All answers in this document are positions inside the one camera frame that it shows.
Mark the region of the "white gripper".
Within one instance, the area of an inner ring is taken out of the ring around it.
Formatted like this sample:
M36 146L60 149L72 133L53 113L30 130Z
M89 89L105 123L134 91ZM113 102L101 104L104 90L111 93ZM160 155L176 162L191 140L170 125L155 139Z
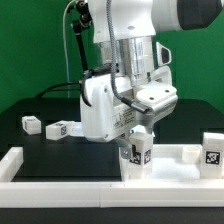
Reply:
M150 74L147 84L132 87L128 77L118 77L116 86L120 94L136 100L151 109L142 114L117 99L112 91L110 75L88 79L85 83L86 98L90 106L80 99L81 123L84 136L93 142L109 142L115 139L119 147L119 161L133 158L133 145L128 135L137 125L152 128L173 112L177 103L177 90L172 86L171 70L160 67Z

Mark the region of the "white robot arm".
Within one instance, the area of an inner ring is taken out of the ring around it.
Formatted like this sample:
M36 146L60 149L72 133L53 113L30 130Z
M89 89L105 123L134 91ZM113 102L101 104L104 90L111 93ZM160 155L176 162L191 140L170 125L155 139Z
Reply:
M123 158L149 162L153 126L178 100L168 67L171 52L154 37L206 28L223 7L224 0L88 0L103 66L82 81L84 136L93 142L115 140Z

